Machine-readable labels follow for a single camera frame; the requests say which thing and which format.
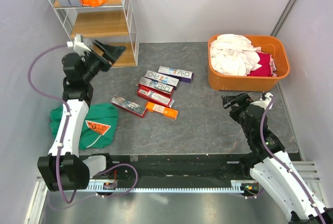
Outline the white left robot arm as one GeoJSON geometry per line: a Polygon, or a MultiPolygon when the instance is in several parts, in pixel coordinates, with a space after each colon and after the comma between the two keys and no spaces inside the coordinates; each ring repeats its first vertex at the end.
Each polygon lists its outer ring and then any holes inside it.
{"type": "Polygon", "coordinates": [[[92,101],[92,79],[100,71],[107,72],[126,47],[98,40],[93,45],[102,53],[98,54],[81,40],[68,42],[67,46],[73,48],[73,52],[61,60],[65,78],[60,98],[63,103],[60,126],[47,156],[39,157],[37,161],[39,172],[52,192],[83,190],[97,174],[108,179],[114,173],[106,153],[80,158],[79,140],[92,101]]]}

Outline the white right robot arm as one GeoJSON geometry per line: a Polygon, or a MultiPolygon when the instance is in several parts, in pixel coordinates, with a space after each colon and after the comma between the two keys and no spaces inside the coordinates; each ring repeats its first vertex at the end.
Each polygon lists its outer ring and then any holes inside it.
{"type": "Polygon", "coordinates": [[[222,96],[223,107],[240,124],[251,153],[240,160],[239,175],[254,179],[269,194],[289,223],[332,223],[332,208],[310,190],[279,138],[268,128],[267,113],[275,96],[264,92],[258,101],[247,93],[222,96]]]}

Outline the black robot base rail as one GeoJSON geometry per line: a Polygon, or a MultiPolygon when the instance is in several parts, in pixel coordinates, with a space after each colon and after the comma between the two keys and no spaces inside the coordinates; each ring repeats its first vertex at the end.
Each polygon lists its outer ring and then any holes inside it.
{"type": "Polygon", "coordinates": [[[129,188],[223,188],[233,180],[250,180],[250,168],[260,163],[253,154],[110,155],[107,168],[95,179],[116,179],[129,188]]]}

